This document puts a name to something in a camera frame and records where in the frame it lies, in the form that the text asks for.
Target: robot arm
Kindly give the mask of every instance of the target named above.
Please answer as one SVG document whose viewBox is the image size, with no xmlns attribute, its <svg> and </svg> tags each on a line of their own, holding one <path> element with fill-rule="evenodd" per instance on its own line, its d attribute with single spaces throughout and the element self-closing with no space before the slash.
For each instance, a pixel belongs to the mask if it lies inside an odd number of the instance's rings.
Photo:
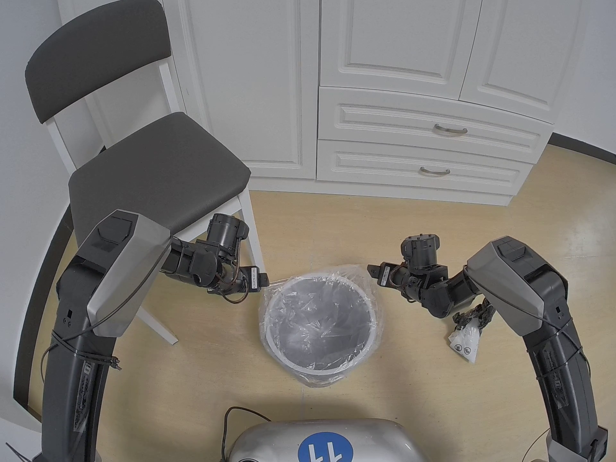
<svg viewBox="0 0 616 462">
<path fill-rule="evenodd" d="M 438 236 L 402 243 L 404 262 L 368 266 L 384 287 L 399 289 L 435 317 L 445 318 L 483 294 L 524 339 L 550 421 L 550 462 L 596 462 L 607 450 L 597 425 L 590 371 L 567 305 L 567 281 L 531 248 L 509 236 L 485 245 L 447 278 L 437 264 Z"/>
<path fill-rule="evenodd" d="M 214 215 L 207 240 L 196 243 L 173 238 L 165 227 L 132 212 L 115 211 L 98 224 L 57 283 L 36 462 L 95 460 L 105 380 L 110 366 L 119 369 L 112 356 L 116 338 L 134 319 L 159 270 L 227 300 L 269 285 L 258 267 L 239 266 L 240 241 L 247 236 L 244 222 L 224 214 Z"/>
</svg>

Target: dark baseboard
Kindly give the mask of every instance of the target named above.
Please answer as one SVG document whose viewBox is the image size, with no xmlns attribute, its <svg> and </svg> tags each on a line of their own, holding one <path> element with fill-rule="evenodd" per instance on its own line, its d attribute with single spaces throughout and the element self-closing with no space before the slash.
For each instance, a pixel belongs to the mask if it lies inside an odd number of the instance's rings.
<svg viewBox="0 0 616 462">
<path fill-rule="evenodd" d="M 49 290 L 54 285 L 54 278 L 60 266 L 60 261 L 66 250 L 68 239 L 73 234 L 73 216 L 71 207 L 67 207 L 62 216 L 60 225 L 51 239 L 41 269 L 36 277 L 32 289 L 30 303 L 21 328 L 21 338 L 15 362 L 15 381 L 13 384 L 13 398 L 29 412 L 28 396 L 30 393 L 30 374 L 34 361 L 36 338 L 41 327 L 42 313 L 47 303 Z"/>
<path fill-rule="evenodd" d="M 587 156 L 601 159 L 602 161 L 607 161 L 608 163 L 616 165 L 616 154 L 600 147 L 590 145 L 589 143 L 578 141 L 576 139 L 572 139 L 571 137 L 566 137 L 565 135 L 557 134 L 556 132 L 552 134 L 548 143 L 557 147 L 574 150 L 581 154 L 586 154 Z"/>
</svg>

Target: gray chair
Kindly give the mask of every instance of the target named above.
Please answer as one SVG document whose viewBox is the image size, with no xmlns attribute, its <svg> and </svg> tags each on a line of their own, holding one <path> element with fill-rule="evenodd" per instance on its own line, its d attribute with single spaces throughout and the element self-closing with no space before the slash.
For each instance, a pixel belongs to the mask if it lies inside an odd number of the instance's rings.
<svg viewBox="0 0 616 462">
<path fill-rule="evenodd" d="M 138 212 L 186 241 L 204 233 L 215 212 L 241 213 L 252 261 L 265 272 L 250 195 L 250 170 L 181 112 L 171 81 L 171 43 L 157 0 L 120 0 L 67 22 L 26 67 L 36 116 L 71 174 L 74 234 L 81 244 L 116 209 Z M 158 62 L 171 111 L 76 168 L 54 115 L 98 88 Z M 168 342 L 177 338 L 145 309 L 137 316 Z"/>
</svg>

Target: drawer handle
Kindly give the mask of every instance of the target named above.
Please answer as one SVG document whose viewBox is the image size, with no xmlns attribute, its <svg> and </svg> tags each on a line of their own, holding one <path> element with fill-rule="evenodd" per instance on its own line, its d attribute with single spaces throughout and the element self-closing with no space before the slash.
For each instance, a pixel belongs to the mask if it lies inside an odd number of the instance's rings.
<svg viewBox="0 0 616 462">
<path fill-rule="evenodd" d="M 436 128 L 436 130 L 440 132 L 446 132 L 448 134 L 464 135 L 468 133 L 468 130 L 466 128 L 462 128 L 462 130 L 458 130 L 456 128 L 445 128 L 439 125 L 438 123 L 434 125 L 434 128 Z"/>
<path fill-rule="evenodd" d="M 428 174 L 438 174 L 440 176 L 444 176 L 445 174 L 450 174 L 451 170 L 450 169 L 446 169 L 444 171 L 432 171 L 430 169 L 426 169 L 425 167 L 421 166 L 420 167 L 420 172 L 422 173 L 428 173 Z"/>
</svg>

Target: wooden floor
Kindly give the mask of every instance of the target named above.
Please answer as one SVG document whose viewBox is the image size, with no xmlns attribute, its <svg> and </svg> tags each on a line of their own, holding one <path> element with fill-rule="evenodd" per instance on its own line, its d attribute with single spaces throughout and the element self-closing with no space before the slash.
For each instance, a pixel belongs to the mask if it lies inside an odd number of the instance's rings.
<svg viewBox="0 0 616 462">
<path fill-rule="evenodd" d="M 548 146 L 508 207 L 302 193 L 251 197 L 272 281 L 325 266 L 397 261 L 401 241 L 419 233 L 440 236 L 439 262 L 451 275 L 499 236 L 529 244 L 569 280 L 599 422 L 616 432 L 615 165 Z M 65 259 L 75 250 L 72 241 Z M 112 370 L 107 382 L 98 438 L 103 460 L 218 462 L 223 414 L 242 405 L 274 420 L 395 420 L 434 462 L 519 461 L 548 427 L 521 338 L 496 316 L 472 365 L 448 347 L 451 319 L 434 319 L 391 289 L 381 298 L 386 326 L 379 350 L 345 380 L 310 389 L 261 346 L 258 296 L 231 305 L 160 275 L 145 304 L 180 340 L 170 346 L 136 319 L 118 340 L 123 369 Z M 54 301 L 36 358 L 49 344 Z M 31 404 L 39 410 L 35 364 Z M 233 414 L 229 439 L 257 422 Z M 615 447 L 605 461 L 616 460 Z M 527 460 L 535 457 L 546 458 L 543 439 Z"/>
</svg>

